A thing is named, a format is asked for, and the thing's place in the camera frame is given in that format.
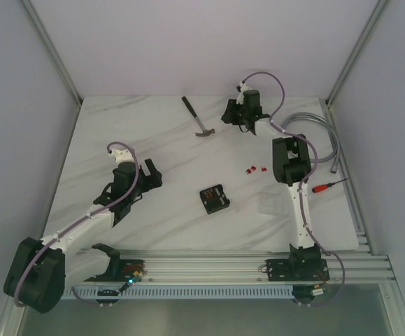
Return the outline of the black fuse box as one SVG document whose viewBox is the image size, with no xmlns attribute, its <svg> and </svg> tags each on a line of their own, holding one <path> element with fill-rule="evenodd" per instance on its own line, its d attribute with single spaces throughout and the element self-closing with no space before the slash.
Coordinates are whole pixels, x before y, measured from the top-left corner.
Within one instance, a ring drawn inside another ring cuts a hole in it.
<svg viewBox="0 0 405 336">
<path fill-rule="evenodd" d="M 200 191 L 199 196 L 208 215 L 226 209 L 230 205 L 230 200 L 221 184 Z"/>
</svg>

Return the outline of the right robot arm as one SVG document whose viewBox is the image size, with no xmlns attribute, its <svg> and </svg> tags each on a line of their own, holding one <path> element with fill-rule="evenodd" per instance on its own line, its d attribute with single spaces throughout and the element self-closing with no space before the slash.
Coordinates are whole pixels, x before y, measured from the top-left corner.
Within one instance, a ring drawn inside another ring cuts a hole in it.
<svg viewBox="0 0 405 336">
<path fill-rule="evenodd" d="M 313 238 L 307 198 L 312 172 L 309 143 L 304 135 L 287 131 L 263 112 L 257 90 L 247 85 L 238 86 L 237 90 L 238 97 L 228 100 L 221 120 L 271 140 L 273 176 L 285 186 L 293 224 L 288 271 L 294 278 L 304 279 L 320 266 L 322 260 L 319 244 Z"/>
</svg>

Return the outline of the red and orange fuses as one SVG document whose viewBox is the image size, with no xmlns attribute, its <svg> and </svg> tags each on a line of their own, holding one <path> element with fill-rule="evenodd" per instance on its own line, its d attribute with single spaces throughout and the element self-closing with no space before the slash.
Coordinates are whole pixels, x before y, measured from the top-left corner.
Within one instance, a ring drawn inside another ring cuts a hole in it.
<svg viewBox="0 0 405 336">
<path fill-rule="evenodd" d="M 251 166 L 251 167 L 246 169 L 246 174 L 252 174 L 253 172 L 257 172 L 257 171 L 266 172 L 267 168 L 266 167 Z"/>
</svg>

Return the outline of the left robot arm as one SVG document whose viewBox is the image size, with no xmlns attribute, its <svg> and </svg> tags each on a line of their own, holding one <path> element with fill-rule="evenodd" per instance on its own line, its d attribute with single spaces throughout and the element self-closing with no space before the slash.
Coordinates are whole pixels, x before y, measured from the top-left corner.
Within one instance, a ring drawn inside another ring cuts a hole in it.
<svg viewBox="0 0 405 336">
<path fill-rule="evenodd" d="M 162 186 L 162 173 L 151 159 L 118 164 L 90 212 L 57 234 L 20 242 L 3 284 L 17 305 L 49 312 L 64 291 L 84 281 L 120 282 L 126 262 L 120 252 L 97 237 L 116 226 L 143 194 Z"/>
</svg>

